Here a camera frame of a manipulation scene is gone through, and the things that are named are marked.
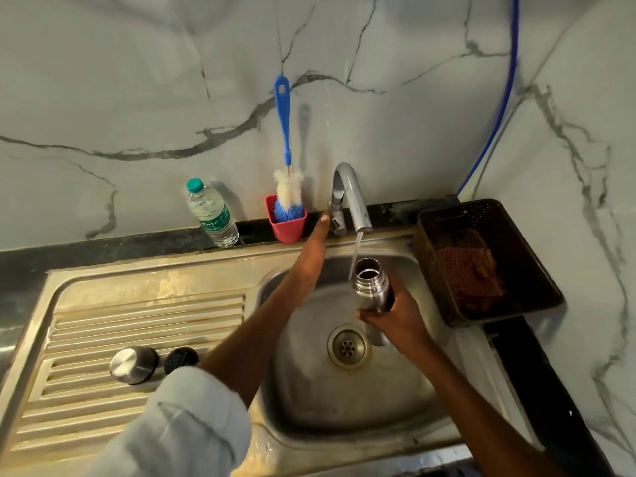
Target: green bottle label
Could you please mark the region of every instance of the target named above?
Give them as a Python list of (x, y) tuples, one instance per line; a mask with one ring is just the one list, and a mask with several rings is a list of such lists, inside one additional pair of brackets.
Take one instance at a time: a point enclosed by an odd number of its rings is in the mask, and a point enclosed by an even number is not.
[(199, 221), (203, 229), (215, 233), (221, 231), (230, 222), (230, 211), (226, 205), (223, 206), (221, 213), (214, 219), (208, 219), (207, 221)]

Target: wall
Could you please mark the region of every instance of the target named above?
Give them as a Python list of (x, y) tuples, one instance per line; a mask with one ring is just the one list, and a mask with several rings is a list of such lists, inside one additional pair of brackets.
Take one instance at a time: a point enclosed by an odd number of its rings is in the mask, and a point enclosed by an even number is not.
[[(589, 2), (523, 1), (524, 71)], [(192, 226), (192, 176), (265, 217), (281, 71), (307, 206), (340, 161), (368, 203), (454, 193), (503, 92), (508, 18), (508, 0), (3, 0), (0, 249)]]
[(568, 29), (463, 198), (501, 200), (567, 308), (528, 318), (619, 476), (636, 476), (636, 0)]

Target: red plastic container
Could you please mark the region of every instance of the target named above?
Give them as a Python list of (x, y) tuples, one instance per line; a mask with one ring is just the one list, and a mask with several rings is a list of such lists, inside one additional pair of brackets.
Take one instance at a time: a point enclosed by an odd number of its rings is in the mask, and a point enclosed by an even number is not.
[(274, 236), (283, 244), (292, 244), (300, 239), (305, 229), (305, 220), (307, 219), (307, 210), (303, 208), (303, 217), (285, 221), (284, 223), (276, 223), (274, 221), (274, 207), (276, 206), (276, 194), (265, 198), (267, 205), (267, 218), (270, 220)]

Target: shirt cuff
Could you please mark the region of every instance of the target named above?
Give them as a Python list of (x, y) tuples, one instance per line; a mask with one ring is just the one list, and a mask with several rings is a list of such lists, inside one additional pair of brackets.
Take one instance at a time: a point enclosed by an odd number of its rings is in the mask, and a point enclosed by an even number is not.
[(165, 377), (148, 403), (186, 410), (230, 445), (235, 462), (247, 456), (252, 422), (245, 404), (210, 373), (195, 366), (178, 368)]

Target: brown plastic basket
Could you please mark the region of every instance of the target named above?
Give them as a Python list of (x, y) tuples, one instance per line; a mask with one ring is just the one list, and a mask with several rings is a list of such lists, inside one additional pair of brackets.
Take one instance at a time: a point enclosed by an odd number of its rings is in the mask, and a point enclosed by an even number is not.
[[(445, 247), (486, 247), (497, 263), (505, 294), (489, 311), (461, 310), (435, 251)], [(563, 293), (499, 201), (483, 199), (418, 214), (413, 251), (449, 326), (503, 320), (563, 304)]]

